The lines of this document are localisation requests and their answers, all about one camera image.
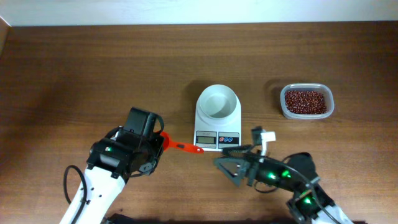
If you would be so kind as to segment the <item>orange measuring scoop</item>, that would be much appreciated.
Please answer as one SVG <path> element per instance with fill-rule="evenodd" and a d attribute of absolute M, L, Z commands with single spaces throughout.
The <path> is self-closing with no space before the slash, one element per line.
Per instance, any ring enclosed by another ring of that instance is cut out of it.
<path fill-rule="evenodd" d="M 193 144 L 188 144 L 188 143 L 183 143 L 183 142 L 177 142 L 173 141 L 168 133 L 165 131 L 162 131 L 160 134 L 162 137 L 164 137 L 164 151 L 168 149 L 178 149 L 181 151 L 185 152 L 190 152 L 193 154 L 203 154 L 204 150 L 201 147 L 195 146 Z"/>

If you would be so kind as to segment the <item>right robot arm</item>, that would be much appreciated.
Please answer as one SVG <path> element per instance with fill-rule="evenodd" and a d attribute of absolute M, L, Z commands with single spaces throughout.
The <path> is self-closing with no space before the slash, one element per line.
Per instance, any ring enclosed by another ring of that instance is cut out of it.
<path fill-rule="evenodd" d="M 278 189 L 292 192 L 287 206 L 297 223 L 353 223 L 320 187 L 320 177 L 309 153 L 291 154 L 278 161 L 252 152 L 253 148 L 253 145 L 224 148 L 222 156 L 213 163 L 234 185 L 239 186 L 247 179 L 247 185 L 254 188 L 260 183 L 272 187 L 257 190 L 262 194 Z"/>

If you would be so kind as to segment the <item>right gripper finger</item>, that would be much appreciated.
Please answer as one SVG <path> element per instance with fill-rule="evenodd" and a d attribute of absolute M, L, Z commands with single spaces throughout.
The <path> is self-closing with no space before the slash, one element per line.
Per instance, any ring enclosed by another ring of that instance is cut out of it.
<path fill-rule="evenodd" d="M 253 147 L 252 145 L 225 147 L 221 153 L 224 156 L 242 156 L 243 154 L 249 153 Z"/>
<path fill-rule="evenodd" d="M 249 168 L 249 162 L 232 157 L 216 158 L 213 163 L 237 187 L 241 185 Z"/>

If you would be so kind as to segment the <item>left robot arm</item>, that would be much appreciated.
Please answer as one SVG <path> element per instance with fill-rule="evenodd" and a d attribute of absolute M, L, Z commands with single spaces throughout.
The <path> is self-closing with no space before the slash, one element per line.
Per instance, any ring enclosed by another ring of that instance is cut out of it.
<path fill-rule="evenodd" d="M 151 175 L 164 151 L 164 120 L 156 113 L 131 108 L 126 123 L 96 141 L 86 160 L 86 169 L 76 170 L 80 185 L 62 223 L 101 223 L 111 204 L 129 179 Z"/>

